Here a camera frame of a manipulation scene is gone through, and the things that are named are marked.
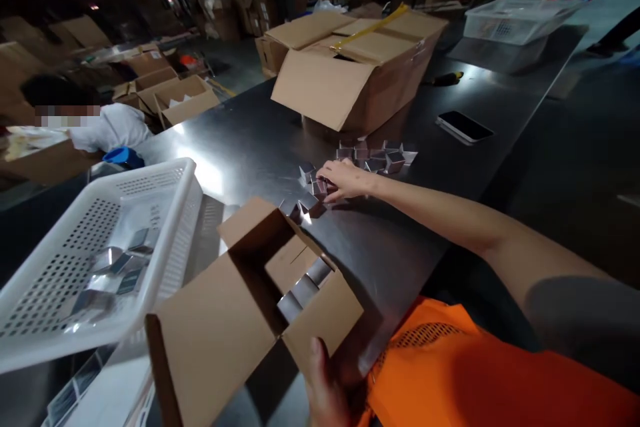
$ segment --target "black hair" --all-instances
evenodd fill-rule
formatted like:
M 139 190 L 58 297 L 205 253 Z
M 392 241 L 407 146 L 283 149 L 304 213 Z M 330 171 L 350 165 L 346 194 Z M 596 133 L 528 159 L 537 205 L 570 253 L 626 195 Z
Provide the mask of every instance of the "black hair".
M 33 107 L 93 104 L 93 96 L 88 91 L 54 75 L 35 75 L 20 85 L 20 91 Z

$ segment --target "table surface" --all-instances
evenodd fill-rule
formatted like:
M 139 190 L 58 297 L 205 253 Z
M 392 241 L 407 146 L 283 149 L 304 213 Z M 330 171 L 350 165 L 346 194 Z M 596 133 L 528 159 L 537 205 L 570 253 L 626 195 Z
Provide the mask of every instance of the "table surface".
M 538 64 L 521 75 L 495 73 L 436 51 L 425 78 L 452 71 L 462 71 L 464 76 L 459 85 L 420 88 L 400 127 L 401 140 L 417 144 L 419 154 L 413 165 L 394 177 L 480 199 L 584 31 L 570 26 L 556 30 Z M 269 99 L 274 82 L 262 83 L 185 121 L 137 150 L 147 164 L 194 159 L 197 179 L 213 203 L 236 207 L 254 195 L 275 205 L 288 197 L 295 199 L 303 193 L 298 165 L 303 161 L 322 165 L 335 157 L 336 145 L 311 135 L 302 128 L 299 114 Z M 435 125 L 436 117 L 449 110 L 472 117 L 495 135 L 473 147 L 463 145 Z M 337 352 L 340 363 L 352 367 L 344 375 L 364 374 L 449 243 L 375 199 L 330 207 L 319 218 L 303 222 L 303 228 L 337 260 L 364 307 L 365 313 Z M 215 248 L 194 245 L 194 250 L 203 252 L 198 259 L 202 266 L 215 259 Z M 302 385 L 298 379 L 292 386 L 297 386 L 293 397 L 298 402 Z M 292 407 L 289 413 L 298 408 Z M 284 423 L 291 421 L 291 415 L 283 415 Z

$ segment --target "hand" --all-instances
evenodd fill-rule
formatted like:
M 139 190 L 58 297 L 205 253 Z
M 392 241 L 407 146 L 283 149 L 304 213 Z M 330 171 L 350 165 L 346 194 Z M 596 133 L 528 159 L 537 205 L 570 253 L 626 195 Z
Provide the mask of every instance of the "hand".
M 342 386 L 329 365 L 329 356 L 319 338 L 311 339 L 309 377 L 305 379 L 312 427 L 348 427 L 349 407 Z
M 329 160 L 318 170 L 316 177 L 324 177 L 335 184 L 337 191 L 325 198 L 325 203 L 333 203 L 343 198 L 365 195 L 375 179 L 375 174 L 359 169 L 349 159 Z

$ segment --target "screwdriver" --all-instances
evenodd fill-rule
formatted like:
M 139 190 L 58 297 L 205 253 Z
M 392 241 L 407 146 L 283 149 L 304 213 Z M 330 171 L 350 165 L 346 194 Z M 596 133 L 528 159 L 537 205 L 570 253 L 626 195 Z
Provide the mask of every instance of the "screwdriver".
M 433 85 L 434 87 L 448 87 L 450 85 L 457 85 L 460 83 L 460 79 L 464 75 L 464 72 L 451 72 L 445 75 L 440 75 L 432 80 L 426 80 L 420 83 L 420 85 Z

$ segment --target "plastic basket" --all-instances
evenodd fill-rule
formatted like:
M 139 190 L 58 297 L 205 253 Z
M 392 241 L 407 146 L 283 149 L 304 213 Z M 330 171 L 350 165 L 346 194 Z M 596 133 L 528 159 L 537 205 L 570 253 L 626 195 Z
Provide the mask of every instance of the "plastic basket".
M 181 286 L 202 189 L 195 162 L 177 159 L 90 183 L 0 292 L 0 373 L 89 348 L 136 332 L 158 298 Z M 89 277 L 89 257 L 107 246 L 126 248 L 133 233 L 160 234 L 139 293 L 117 298 L 93 323 L 63 318 L 63 303 Z
M 468 10 L 465 37 L 525 45 L 552 33 L 582 0 L 496 0 Z

